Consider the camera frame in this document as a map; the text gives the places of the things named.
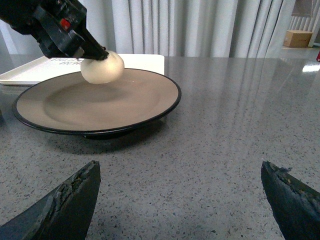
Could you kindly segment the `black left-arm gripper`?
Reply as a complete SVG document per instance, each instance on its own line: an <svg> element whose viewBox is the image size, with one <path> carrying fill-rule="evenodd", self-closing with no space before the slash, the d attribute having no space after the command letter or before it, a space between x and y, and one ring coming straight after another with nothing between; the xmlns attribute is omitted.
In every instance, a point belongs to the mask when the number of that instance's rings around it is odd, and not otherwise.
<svg viewBox="0 0 320 240"><path fill-rule="evenodd" d="M0 19L22 35L31 35L47 58L108 58L85 26L87 9L78 0L2 0Z"/></svg>

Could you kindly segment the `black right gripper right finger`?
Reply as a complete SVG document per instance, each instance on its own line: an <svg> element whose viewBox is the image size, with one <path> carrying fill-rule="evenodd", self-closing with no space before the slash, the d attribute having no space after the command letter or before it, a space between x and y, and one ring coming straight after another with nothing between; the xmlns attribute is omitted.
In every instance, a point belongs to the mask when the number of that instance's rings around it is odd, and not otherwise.
<svg viewBox="0 0 320 240"><path fill-rule="evenodd" d="M269 161L261 166L261 181L273 217L286 240L320 238L320 193Z"/></svg>

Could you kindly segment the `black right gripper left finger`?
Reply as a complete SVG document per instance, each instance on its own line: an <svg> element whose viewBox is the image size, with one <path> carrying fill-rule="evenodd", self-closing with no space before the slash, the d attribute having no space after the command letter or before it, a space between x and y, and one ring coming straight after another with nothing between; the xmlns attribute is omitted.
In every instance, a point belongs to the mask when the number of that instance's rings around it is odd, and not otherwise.
<svg viewBox="0 0 320 240"><path fill-rule="evenodd" d="M100 164L91 161L0 227L2 240L84 240L95 211Z"/></svg>

